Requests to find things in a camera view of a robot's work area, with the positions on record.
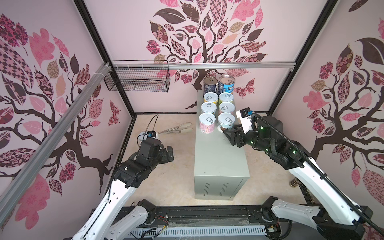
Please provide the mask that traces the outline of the dark navy tall can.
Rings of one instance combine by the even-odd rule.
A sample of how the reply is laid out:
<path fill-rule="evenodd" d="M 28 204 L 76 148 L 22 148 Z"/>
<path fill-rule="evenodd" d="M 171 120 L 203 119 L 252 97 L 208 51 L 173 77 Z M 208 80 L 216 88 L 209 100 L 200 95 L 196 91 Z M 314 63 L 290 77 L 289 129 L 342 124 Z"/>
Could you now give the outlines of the dark navy tall can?
<path fill-rule="evenodd" d="M 218 80 L 215 77 L 204 78 L 204 94 L 216 93 Z"/>

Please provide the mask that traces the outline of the blue chicken noodle soup can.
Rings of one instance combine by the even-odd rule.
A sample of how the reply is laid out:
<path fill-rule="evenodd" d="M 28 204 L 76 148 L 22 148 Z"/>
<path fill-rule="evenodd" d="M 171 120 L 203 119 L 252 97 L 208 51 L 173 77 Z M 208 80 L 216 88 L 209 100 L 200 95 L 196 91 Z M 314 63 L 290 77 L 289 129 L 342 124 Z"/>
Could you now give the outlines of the blue chicken noodle soup can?
<path fill-rule="evenodd" d="M 236 79 L 229 75 L 222 75 L 218 79 L 218 95 L 222 93 L 232 93 Z"/>

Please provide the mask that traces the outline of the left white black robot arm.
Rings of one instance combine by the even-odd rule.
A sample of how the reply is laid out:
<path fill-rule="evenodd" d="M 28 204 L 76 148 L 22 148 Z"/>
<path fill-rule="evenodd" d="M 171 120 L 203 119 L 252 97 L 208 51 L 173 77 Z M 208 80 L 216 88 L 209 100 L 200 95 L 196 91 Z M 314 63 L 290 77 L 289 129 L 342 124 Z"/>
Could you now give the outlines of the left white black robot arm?
<path fill-rule="evenodd" d="M 160 164 L 174 160 L 171 146 L 164 147 L 158 139 L 147 138 L 139 150 L 121 163 L 106 195 L 81 229 L 72 237 L 74 240 L 123 240 L 131 231 L 144 224 L 152 223 L 156 206 L 147 200 L 136 204 L 133 210 L 115 222 L 119 212 Z"/>

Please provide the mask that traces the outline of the small yellow can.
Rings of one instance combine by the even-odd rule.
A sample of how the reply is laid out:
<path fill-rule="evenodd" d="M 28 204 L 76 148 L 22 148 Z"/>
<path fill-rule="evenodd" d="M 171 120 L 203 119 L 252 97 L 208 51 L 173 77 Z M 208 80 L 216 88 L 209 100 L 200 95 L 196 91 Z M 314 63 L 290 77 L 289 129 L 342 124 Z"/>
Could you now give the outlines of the small yellow can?
<path fill-rule="evenodd" d="M 204 103 L 218 104 L 219 96 L 214 92 L 208 92 L 204 94 Z"/>

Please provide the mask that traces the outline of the green short can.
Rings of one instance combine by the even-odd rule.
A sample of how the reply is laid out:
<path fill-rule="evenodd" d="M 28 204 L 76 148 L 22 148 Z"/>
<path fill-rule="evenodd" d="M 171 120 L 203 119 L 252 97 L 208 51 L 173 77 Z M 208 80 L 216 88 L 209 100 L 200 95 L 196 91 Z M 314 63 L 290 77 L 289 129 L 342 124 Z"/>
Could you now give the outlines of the green short can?
<path fill-rule="evenodd" d="M 234 102 L 233 94 L 231 94 L 231 93 L 221 93 L 219 95 L 218 104 L 220 105 L 221 103 L 224 103 L 224 102 L 233 103 Z"/>

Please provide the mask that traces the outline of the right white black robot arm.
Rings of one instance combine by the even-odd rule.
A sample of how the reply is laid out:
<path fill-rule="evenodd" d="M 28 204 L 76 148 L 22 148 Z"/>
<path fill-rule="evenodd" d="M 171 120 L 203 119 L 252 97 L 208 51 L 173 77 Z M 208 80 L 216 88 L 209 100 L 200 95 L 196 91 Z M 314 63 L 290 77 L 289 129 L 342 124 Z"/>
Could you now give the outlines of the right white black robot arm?
<path fill-rule="evenodd" d="M 372 210 L 345 195 L 301 144 L 284 135 L 281 121 L 253 113 L 241 122 L 224 131 L 231 145 L 239 148 L 249 145 L 264 152 L 294 175 L 320 202 L 318 206 L 305 206 L 270 197 L 261 209 L 266 221 L 297 222 L 316 229 L 327 240 L 361 240 L 366 231 L 364 224 L 384 234 L 384 230 L 371 220 Z"/>

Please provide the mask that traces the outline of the pink short can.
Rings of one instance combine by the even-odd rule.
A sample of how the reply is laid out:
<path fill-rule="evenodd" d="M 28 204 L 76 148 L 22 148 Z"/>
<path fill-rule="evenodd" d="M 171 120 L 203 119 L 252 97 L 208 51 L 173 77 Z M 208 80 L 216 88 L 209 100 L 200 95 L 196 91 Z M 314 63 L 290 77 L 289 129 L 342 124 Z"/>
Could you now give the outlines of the pink short can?
<path fill-rule="evenodd" d="M 235 109 L 236 109 L 235 105 L 233 103 L 231 103 L 231 102 L 222 102 L 219 105 L 219 112 L 220 112 L 220 114 L 222 114 L 222 113 L 233 114 Z"/>
<path fill-rule="evenodd" d="M 202 133 L 210 134 L 214 131 L 216 116 L 212 113 L 202 113 L 199 116 L 199 127 Z"/>

